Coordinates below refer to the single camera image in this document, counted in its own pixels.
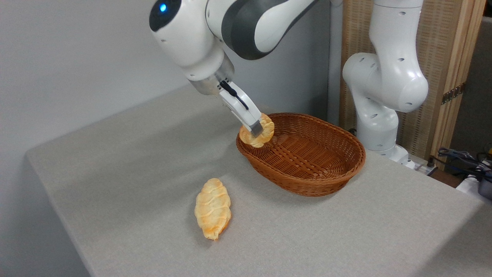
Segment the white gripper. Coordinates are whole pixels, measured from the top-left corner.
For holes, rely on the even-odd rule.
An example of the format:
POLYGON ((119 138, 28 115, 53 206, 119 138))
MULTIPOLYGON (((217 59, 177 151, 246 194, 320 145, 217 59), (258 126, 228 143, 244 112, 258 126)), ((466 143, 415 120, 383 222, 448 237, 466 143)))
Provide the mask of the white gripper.
POLYGON ((251 98, 232 81, 221 81, 219 95, 253 137, 263 133, 261 112, 251 98))

